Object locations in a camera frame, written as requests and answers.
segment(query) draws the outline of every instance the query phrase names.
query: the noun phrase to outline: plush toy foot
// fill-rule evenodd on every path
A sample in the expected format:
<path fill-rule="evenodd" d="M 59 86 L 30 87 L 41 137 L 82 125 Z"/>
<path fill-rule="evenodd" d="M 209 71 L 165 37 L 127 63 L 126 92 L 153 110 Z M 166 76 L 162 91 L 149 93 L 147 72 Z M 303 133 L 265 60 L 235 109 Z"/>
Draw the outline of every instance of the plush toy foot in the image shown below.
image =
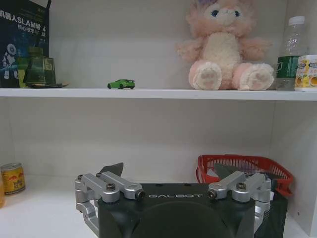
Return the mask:
<path fill-rule="evenodd" d="M 205 62 L 196 69 L 191 84 L 197 90 L 218 90 L 221 78 L 220 67 L 215 63 Z"/>
<path fill-rule="evenodd" d="M 268 89 L 274 82 L 273 68 L 268 64 L 254 64 L 241 75 L 238 90 L 262 91 Z"/>

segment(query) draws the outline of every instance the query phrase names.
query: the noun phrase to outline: white wall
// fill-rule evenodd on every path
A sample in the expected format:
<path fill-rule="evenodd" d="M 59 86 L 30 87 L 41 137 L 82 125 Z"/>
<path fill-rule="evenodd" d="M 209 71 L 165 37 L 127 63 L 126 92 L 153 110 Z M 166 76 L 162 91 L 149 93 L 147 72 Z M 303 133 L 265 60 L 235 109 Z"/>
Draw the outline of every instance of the white wall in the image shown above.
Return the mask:
<path fill-rule="evenodd" d="M 9 100 L 26 174 L 75 176 L 124 162 L 138 180 L 196 182 L 201 154 L 267 156 L 274 103 L 209 100 Z"/>
<path fill-rule="evenodd" d="M 0 166 L 14 161 L 13 141 L 6 98 L 0 98 Z"/>
<path fill-rule="evenodd" d="M 295 177 L 289 212 L 311 237 L 317 237 L 317 104 L 276 103 L 270 157 Z"/>
<path fill-rule="evenodd" d="M 50 49 L 57 80 L 71 87 L 105 88 L 110 81 L 127 78 L 135 79 L 138 88 L 189 88 L 190 65 L 174 45 L 191 39 L 185 21 L 190 2 L 53 1 Z M 274 43 L 265 61 L 275 64 L 287 0 L 256 2 L 259 24 L 253 35 Z"/>
<path fill-rule="evenodd" d="M 317 54 L 316 9 L 316 0 L 288 0 L 285 24 L 290 17 L 306 17 L 310 54 Z M 296 178 L 289 211 L 311 237 L 317 237 L 316 118 L 314 103 L 278 103 L 271 150 L 271 156 Z"/>

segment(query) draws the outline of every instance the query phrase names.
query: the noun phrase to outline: green bottle label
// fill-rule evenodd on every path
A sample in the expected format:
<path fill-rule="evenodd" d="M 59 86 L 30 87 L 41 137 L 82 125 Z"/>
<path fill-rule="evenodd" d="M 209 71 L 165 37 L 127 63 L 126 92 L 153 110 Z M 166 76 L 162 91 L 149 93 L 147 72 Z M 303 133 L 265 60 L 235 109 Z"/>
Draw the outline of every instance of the green bottle label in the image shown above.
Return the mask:
<path fill-rule="evenodd" d="M 277 78 L 296 78 L 299 56 L 284 56 L 278 58 Z"/>

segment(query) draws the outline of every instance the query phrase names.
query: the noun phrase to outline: food label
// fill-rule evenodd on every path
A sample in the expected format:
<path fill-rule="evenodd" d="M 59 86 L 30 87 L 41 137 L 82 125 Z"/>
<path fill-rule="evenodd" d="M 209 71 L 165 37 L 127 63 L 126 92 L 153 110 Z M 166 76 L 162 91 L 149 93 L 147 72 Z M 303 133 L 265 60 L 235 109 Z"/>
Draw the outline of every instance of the food label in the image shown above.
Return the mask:
<path fill-rule="evenodd" d="M 278 58 L 277 78 L 295 78 L 299 56 Z"/>
<path fill-rule="evenodd" d="M 14 194 L 25 189 L 25 180 L 23 168 L 15 170 L 2 171 L 4 193 L 5 195 Z"/>
<path fill-rule="evenodd" d="M 317 88 L 317 56 L 299 58 L 295 87 Z"/>

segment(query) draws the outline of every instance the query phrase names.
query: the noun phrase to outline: orange object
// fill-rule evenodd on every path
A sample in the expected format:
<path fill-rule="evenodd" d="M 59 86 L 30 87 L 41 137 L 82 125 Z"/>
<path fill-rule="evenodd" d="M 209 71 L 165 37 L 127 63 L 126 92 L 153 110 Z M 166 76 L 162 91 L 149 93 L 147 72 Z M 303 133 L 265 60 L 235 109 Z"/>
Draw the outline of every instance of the orange object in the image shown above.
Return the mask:
<path fill-rule="evenodd" d="M 236 166 L 241 171 L 250 174 L 255 173 L 255 171 L 261 171 L 280 176 L 282 178 L 276 179 L 277 187 L 275 190 L 286 197 L 293 195 L 289 189 L 289 185 L 294 181 L 293 175 L 279 163 L 259 156 L 201 155 L 198 158 L 198 167 L 196 169 L 196 176 L 199 183 L 213 183 L 220 181 L 218 177 L 207 175 L 208 170 L 211 169 L 214 171 L 215 163 Z"/>
<path fill-rule="evenodd" d="M 25 189 L 24 172 L 21 163 L 1 166 L 4 194 L 11 195 Z"/>
<path fill-rule="evenodd" d="M 0 176 L 0 208 L 4 205 L 4 186 L 2 176 Z"/>

